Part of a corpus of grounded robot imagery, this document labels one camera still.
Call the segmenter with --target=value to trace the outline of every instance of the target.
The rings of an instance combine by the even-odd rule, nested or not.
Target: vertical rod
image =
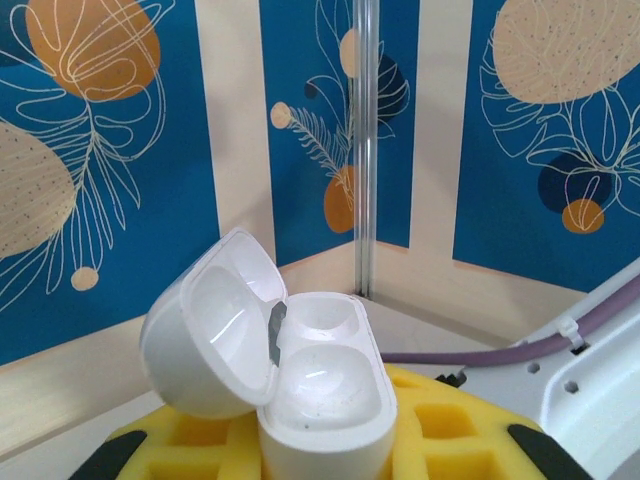
[[[376,241],[379,0],[353,0],[357,32],[354,81],[356,292],[370,298]]]

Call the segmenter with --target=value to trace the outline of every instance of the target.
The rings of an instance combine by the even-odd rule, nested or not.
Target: orange circle
[[[324,217],[329,228],[335,233],[348,232],[353,229],[355,224],[355,212],[353,211],[354,180],[354,169],[348,165],[340,170],[338,176],[331,179],[325,191]]]
[[[571,233],[594,233],[604,225],[604,211],[593,200],[582,198],[565,207],[562,223]]]
[[[26,20],[55,82],[85,100],[132,97],[160,66],[160,42],[135,0],[29,0]]]

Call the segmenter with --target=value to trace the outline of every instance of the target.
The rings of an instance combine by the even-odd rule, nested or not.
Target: beige circle
[[[98,283],[98,271],[91,267],[80,267],[71,275],[71,285],[79,292],[91,290]]]
[[[517,99],[559,103],[592,95],[640,63],[637,0],[507,0],[493,57]]]
[[[0,257],[35,248],[60,231],[75,200],[71,174],[58,155],[0,122]]]
[[[278,102],[271,108],[271,123],[274,127],[283,129],[291,123],[291,110],[284,102]]]
[[[352,28],[340,42],[340,65],[342,70],[349,78],[355,78],[358,75],[358,63],[356,62],[356,46],[358,44],[358,34],[355,28]]]

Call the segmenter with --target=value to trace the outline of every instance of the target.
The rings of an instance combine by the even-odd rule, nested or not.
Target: yellow foam
[[[387,366],[398,397],[396,439],[381,480],[543,480],[507,432],[530,420]],[[163,407],[116,431],[147,438],[118,480],[264,480],[255,413],[206,421]]]

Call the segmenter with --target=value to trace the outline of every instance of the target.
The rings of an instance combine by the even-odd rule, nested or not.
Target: purple cable
[[[607,323],[617,313],[628,307],[640,293],[640,275],[620,287],[602,303],[578,320],[578,332],[585,337]],[[571,342],[556,333],[550,337],[517,347],[487,352],[461,353],[383,353],[386,363],[424,365],[466,365],[468,367],[491,367],[509,365],[546,357],[572,346]]]

